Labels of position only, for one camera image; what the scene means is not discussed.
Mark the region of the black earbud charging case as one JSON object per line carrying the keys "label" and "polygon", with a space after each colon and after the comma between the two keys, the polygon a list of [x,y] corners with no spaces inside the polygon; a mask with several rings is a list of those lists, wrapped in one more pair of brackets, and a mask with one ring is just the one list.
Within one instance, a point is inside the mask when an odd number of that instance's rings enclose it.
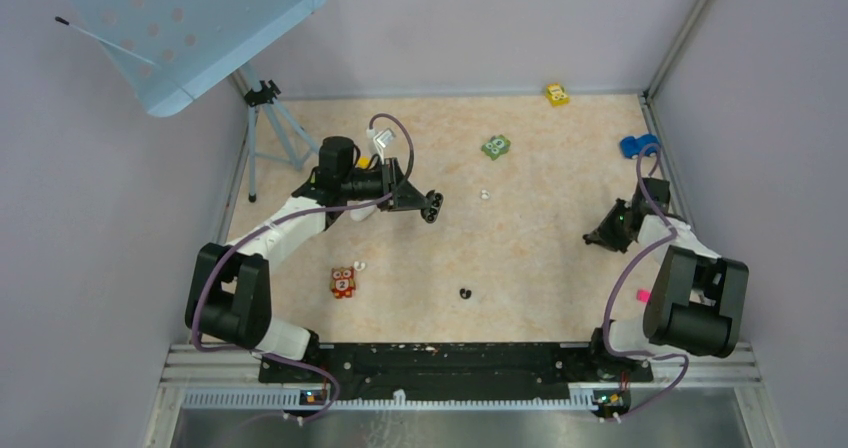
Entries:
{"label": "black earbud charging case", "polygon": [[431,190],[425,195],[425,207],[420,210],[421,217],[428,224],[436,222],[442,208],[444,197],[441,193]]}

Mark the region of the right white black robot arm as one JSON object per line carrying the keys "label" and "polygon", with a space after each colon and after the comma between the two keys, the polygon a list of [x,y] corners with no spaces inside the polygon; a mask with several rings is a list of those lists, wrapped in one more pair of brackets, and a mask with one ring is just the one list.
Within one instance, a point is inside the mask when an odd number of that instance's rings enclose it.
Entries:
{"label": "right white black robot arm", "polygon": [[[627,358],[683,353],[726,358],[739,341],[749,268],[704,245],[684,219],[669,212],[670,201],[667,181],[643,177],[630,200],[617,200],[582,237],[612,252],[624,253],[633,244],[641,248],[616,281],[586,353],[589,372],[600,380],[614,379]],[[643,314],[613,319],[624,281],[649,256],[660,268]]]}

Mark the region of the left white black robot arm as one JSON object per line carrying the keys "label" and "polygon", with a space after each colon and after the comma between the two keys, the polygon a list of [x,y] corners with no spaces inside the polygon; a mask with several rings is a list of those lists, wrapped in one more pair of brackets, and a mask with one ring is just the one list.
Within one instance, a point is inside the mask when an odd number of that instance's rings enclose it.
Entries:
{"label": "left white black robot arm", "polygon": [[198,253],[185,321],[193,341],[204,335],[282,358],[297,381],[319,372],[320,354],[308,329],[273,314],[271,273],[302,244],[327,231],[342,212],[360,202],[381,211],[417,211],[437,220],[442,194],[420,192],[394,158],[357,166],[359,149],[350,138],[323,140],[318,164],[283,206],[252,232],[226,245],[208,243]]}

